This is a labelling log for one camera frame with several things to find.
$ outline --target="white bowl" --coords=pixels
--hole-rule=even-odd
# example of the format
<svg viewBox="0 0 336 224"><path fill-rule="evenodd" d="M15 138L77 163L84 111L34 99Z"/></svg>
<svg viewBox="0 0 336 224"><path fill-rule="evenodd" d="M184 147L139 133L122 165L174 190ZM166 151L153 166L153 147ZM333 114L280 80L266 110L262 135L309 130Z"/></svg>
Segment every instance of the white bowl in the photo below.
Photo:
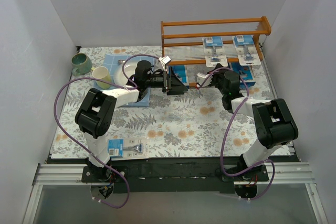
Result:
<svg viewBox="0 0 336 224"><path fill-rule="evenodd" d="M138 63L137 62L130 62L125 64L125 73L128 77L131 77L135 74L135 69L137 68ZM116 71L114 72L113 79L115 84L124 86L128 79L125 77L124 73L122 72L122 64L118 66Z"/></svg>

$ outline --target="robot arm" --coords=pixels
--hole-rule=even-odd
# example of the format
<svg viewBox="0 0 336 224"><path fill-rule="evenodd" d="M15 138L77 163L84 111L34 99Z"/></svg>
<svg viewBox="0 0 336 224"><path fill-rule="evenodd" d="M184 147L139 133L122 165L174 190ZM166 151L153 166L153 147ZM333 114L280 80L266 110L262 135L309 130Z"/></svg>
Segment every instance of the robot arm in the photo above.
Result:
<svg viewBox="0 0 336 224"><path fill-rule="evenodd" d="M77 114L75 122L84 132L88 148L93 155L110 164L110 156L107 152L108 142L105 134L109 129L114 110L130 102L138 102L147 94L148 88L161 88L167 95L184 94L187 87L175 76L171 68L169 73L165 67L169 63L169 57L160 59L164 70L152 72L152 66L149 61L139 61L135 73L130 79L137 84L137 89L113 89L99 91L90 89L85 96ZM107 169L95 158L89 156L86 160L91 173L98 179L104 181L109 177Z"/></svg>
<svg viewBox="0 0 336 224"><path fill-rule="evenodd" d="M208 75L198 74L197 83L203 83ZM240 76L236 72L223 69L208 78L203 86L216 87L221 94L223 107L233 113L245 99L240 93ZM248 98L238 114L254 118L258 139L239 158L234 172L240 172L260 161L265 161L282 145L298 137L298 128L284 99L256 100Z"/></svg>

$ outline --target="table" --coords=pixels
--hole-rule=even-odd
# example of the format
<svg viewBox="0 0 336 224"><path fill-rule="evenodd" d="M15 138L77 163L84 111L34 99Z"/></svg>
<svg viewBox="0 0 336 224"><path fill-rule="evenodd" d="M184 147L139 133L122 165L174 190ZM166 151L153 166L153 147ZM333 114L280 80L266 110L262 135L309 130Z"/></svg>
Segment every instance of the table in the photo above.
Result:
<svg viewBox="0 0 336 224"><path fill-rule="evenodd" d="M80 52L87 54L93 66L97 67L103 64L105 54L160 56L161 47L81 48ZM196 73L207 71L209 68L205 65L187 66L188 78L192 82ZM250 96L255 99L274 99L263 66L253 66L253 72L256 84L249 89ZM86 141L75 123L75 115L93 84L91 80L72 83L60 116L60 122L65 129L84 145ZM190 89L182 96L167 96L161 89L151 89L149 107L118 108L114 111L107 139L147 137L150 157L219 156L224 132L231 117L224 110L221 98L221 93L215 88L202 89L200 92ZM256 138L253 119L237 115L228 134L224 156L239 156L250 148ZM282 146L274 155L290 155L288 146ZM51 147L51 158L87 156L80 146L57 128Z"/></svg>

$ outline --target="wooden shelf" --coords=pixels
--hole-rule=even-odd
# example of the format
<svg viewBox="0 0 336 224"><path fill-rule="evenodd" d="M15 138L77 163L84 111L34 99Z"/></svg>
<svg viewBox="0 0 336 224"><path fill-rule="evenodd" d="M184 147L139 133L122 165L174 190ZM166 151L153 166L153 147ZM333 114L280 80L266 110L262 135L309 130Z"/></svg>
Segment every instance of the wooden shelf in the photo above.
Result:
<svg viewBox="0 0 336 224"><path fill-rule="evenodd" d="M239 30L239 31L224 31L221 33L195 33L195 34L164 34L164 27L171 26L195 26L195 25L215 25L215 24L238 24L238 23L257 23L255 30ZM165 48L169 47L199 47L203 43L201 41L195 42L175 42L166 43L167 39L188 39L188 38L202 38L202 37L227 37L237 35L252 35L260 60L263 60L262 52L259 48L260 35L270 35L271 26L265 16L261 18L239 18L239 19L215 19L215 20L199 20L199 21L184 21L184 22L161 22L161 43L162 43L162 56L164 56ZM224 40L223 44L233 44L232 40ZM172 61L170 65L191 65L191 64L205 64L204 59L190 59L190 56L186 56L186 60L176 59L170 56ZM228 62L239 62L238 57L228 58Z"/></svg>

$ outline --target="blue tray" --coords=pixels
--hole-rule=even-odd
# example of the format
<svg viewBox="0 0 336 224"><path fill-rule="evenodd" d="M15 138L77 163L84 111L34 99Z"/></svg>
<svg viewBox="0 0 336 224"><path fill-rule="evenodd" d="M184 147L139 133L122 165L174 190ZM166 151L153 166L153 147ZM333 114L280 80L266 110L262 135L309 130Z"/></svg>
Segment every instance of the blue tray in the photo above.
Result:
<svg viewBox="0 0 336 224"><path fill-rule="evenodd" d="M103 63L103 66L107 67L107 69L110 71L111 77L112 77L112 82L114 83L114 72L115 70L120 66L118 64L118 60L126 60L129 57L131 57L130 55L109 55L106 54L105 55L105 60ZM152 57L147 57L147 56L139 56L139 57L135 57L133 59L131 59L129 62L138 62L140 60L147 60L149 61L152 65L154 65L154 58ZM94 87L98 90L103 90L101 87L99 87L97 85L97 83L95 82ZM115 89L116 87L111 86L108 90L112 90ZM124 105L123 107L148 107L149 106L149 96L151 93L151 89L148 88L148 93L147 95L139 102L135 102L135 103L129 103L127 105Z"/></svg>

